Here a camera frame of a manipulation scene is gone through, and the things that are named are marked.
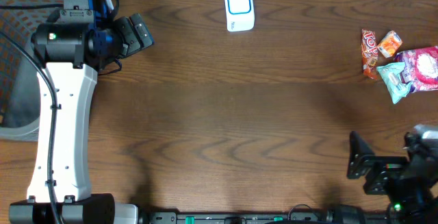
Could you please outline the mint green packet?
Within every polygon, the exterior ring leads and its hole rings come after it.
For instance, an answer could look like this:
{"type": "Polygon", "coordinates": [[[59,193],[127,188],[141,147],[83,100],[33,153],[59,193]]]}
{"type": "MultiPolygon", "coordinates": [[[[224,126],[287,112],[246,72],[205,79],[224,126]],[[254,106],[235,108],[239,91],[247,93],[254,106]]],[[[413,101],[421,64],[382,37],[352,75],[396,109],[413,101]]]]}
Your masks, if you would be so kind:
{"type": "Polygon", "coordinates": [[[412,83],[408,82],[406,84],[401,78],[401,73],[405,66],[404,62],[393,62],[385,66],[376,67],[377,72],[388,89],[393,104],[397,104],[410,93],[412,83]]]}

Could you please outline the red Toto snack wrapper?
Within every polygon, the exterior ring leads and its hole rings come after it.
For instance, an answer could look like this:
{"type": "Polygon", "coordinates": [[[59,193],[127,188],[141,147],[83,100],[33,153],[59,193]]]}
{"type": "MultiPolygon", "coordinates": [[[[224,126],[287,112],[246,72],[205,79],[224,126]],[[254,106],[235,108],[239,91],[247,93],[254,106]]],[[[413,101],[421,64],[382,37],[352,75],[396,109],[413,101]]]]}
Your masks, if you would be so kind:
{"type": "Polygon", "coordinates": [[[375,32],[368,29],[361,30],[361,55],[363,74],[371,79],[376,79],[378,49],[375,32]]]}

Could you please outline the purple Carefree pad pack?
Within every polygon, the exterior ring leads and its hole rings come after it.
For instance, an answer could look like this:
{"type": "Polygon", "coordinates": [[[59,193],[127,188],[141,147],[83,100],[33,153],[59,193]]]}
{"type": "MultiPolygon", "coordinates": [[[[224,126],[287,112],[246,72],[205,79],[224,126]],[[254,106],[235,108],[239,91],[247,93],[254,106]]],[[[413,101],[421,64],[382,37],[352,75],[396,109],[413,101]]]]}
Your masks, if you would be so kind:
{"type": "Polygon", "coordinates": [[[400,76],[410,93],[437,90],[437,46],[401,51],[394,61],[405,63],[400,76]]]}

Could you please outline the orange Kleenex tissue pack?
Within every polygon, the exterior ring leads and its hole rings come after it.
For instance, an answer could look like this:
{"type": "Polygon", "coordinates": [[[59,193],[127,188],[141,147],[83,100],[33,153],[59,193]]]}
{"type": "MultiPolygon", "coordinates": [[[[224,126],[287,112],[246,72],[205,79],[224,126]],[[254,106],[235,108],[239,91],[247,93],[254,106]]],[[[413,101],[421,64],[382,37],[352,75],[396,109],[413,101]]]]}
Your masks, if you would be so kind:
{"type": "Polygon", "coordinates": [[[390,58],[397,52],[401,45],[401,37],[399,37],[399,35],[394,30],[391,30],[379,42],[377,49],[382,53],[385,58],[390,58]]]}

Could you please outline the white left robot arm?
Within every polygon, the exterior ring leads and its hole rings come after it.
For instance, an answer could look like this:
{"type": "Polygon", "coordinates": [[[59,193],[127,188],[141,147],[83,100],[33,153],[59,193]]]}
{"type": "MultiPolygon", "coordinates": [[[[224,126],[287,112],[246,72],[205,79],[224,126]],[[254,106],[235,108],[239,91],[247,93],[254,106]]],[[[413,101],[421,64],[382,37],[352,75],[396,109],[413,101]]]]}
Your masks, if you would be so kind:
{"type": "Polygon", "coordinates": [[[119,0],[63,0],[31,37],[26,58],[38,73],[38,148],[23,201],[11,223],[148,223],[134,204],[92,192],[88,172],[90,106],[105,67],[153,45],[139,14],[118,16],[119,0]]]}

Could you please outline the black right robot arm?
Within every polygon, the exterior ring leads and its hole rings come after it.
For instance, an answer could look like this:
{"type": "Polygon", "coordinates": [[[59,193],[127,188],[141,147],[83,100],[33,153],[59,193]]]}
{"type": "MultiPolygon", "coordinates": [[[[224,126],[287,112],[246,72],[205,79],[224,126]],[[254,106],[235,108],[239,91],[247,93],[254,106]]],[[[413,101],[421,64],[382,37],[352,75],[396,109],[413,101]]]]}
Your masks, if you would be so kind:
{"type": "Polygon", "coordinates": [[[390,204],[384,221],[390,223],[391,211],[399,223],[436,223],[437,197],[431,188],[437,184],[437,131],[418,125],[404,135],[407,157],[377,156],[366,141],[350,133],[350,158],[347,178],[364,176],[367,195],[386,195],[390,204]]]}

